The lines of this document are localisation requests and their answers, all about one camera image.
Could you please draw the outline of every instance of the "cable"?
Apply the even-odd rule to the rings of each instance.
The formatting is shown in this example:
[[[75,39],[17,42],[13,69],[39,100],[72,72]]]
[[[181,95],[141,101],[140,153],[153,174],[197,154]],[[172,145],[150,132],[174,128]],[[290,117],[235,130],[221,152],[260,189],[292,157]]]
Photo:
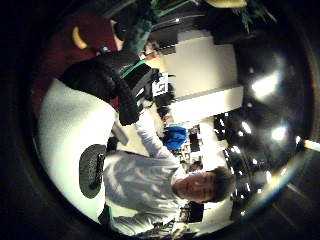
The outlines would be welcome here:
[[[114,15],[116,15],[118,12],[120,12],[122,9],[125,7],[131,5],[134,3],[136,0],[122,0],[118,2],[116,5],[114,5],[112,8],[110,8],[108,11],[106,11],[103,16],[105,18],[112,18]]]

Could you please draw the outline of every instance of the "man's arm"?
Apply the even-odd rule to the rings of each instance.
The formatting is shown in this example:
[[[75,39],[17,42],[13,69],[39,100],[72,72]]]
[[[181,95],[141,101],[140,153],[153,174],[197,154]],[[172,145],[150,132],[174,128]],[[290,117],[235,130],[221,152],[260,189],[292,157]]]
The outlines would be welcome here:
[[[145,111],[140,115],[139,121],[135,123],[135,127],[150,157],[169,158],[172,156],[157,136],[154,121],[149,111]]]
[[[111,218],[110,227],[127,236],[134,236],[154,228],[154,223],[168,222],[171,219],[161,215],[149,213],[137,213],[133,217],[115,217]]]

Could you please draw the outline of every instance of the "yellow object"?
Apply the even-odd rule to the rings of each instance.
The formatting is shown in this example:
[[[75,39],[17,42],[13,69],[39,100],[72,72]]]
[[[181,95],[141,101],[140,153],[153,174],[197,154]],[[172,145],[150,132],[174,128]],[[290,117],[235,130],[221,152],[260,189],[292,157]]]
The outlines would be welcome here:
[[[216,8],[239,8],[247,6],[246,0],[206,0]]]
[[[77,26],[75,26],[72,30],[72,40],[73,43],[80,49],[85,49],[88,47],[88,44],[81,38],[79,28]]]

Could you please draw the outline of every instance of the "blue object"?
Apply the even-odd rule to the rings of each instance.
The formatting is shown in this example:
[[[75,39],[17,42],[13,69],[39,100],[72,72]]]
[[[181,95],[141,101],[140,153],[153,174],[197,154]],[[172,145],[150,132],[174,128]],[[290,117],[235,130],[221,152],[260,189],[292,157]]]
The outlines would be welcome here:
[[[165,128],[163,145],[169,150],[181,148],[182,144],[187,140],[187,129],[180,126],[170,126]]]

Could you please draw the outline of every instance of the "white shirt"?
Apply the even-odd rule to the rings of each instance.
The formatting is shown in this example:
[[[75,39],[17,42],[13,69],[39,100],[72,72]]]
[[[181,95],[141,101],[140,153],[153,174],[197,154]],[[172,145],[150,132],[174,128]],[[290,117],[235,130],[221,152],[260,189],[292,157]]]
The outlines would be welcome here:
[[[138,211],[133,217],[111,221],[112,227],[128,236],[150,230],[156,222],[169,222],[187,202],[172,191],[176,179],[186,177],[185,171],[156,135],[149,112],[140,115],[135,126],[150,157],[111,153],[103,174],[106,203]]]

